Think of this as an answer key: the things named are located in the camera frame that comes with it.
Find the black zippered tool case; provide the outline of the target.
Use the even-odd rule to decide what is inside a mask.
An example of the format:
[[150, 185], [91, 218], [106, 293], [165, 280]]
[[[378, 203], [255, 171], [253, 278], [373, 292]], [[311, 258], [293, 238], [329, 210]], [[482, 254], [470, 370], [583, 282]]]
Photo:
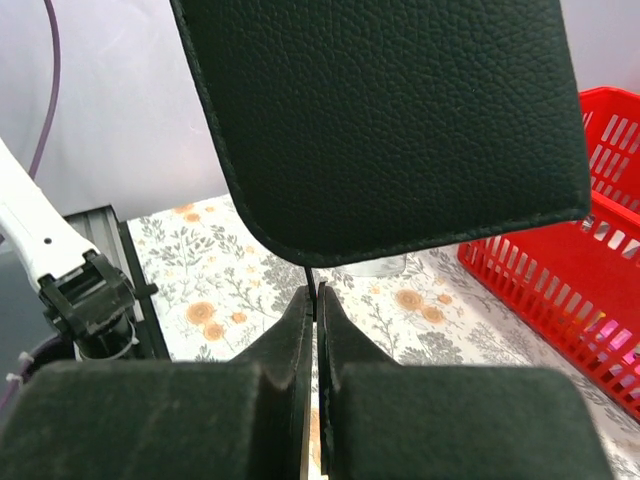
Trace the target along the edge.
[[556, 1], [175, 1], [234, 206], [327, 268], [580, 220]]

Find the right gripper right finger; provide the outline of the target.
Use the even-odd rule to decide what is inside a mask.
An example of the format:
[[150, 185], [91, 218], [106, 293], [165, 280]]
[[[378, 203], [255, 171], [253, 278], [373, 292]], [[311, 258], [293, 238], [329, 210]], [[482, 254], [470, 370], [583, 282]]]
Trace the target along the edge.
[[555, 369], [403, 366], [320, 286], [322, 471], [332, 479], [592, 479], [613, 472]]

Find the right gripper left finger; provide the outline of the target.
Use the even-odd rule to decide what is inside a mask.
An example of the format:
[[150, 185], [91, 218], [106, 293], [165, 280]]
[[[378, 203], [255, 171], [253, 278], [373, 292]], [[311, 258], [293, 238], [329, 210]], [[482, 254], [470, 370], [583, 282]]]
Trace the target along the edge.
[[312, 302], [227, 362], [58, 362], [1, 433], [5, 479], [303, 479]]

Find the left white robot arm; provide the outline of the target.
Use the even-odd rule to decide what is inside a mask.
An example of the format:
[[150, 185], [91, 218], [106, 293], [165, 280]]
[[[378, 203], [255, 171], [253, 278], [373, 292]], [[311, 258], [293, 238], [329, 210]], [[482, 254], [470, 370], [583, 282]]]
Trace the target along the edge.
[[17, 253], [44, 316], [79, 360], [152, 359], [130, 278], [54, 208], [1, 146], [1, 234]]

